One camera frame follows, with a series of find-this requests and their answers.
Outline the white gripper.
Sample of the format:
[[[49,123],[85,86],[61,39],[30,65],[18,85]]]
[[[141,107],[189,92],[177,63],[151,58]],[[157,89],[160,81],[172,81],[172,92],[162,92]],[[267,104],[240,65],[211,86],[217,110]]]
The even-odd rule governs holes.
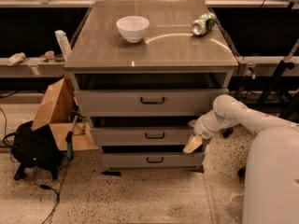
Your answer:
[[[223,124],[223,118],[215,112],[208,112],[199,119],[193,119],[188,122],[188,126],[193,128],[196,135],[192,135],[183,148],[183,152],[191,154],[203,144],[203,139],[211,138]]]

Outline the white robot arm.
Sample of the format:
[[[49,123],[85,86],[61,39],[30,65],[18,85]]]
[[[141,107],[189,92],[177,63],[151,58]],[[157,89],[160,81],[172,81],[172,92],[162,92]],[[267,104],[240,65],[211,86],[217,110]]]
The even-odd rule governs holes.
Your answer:
[[[299,224],[299,125],[223,94],[193,127],[190,154],[219,130],[242,125],[255,135],[246,164],[242,224]]]

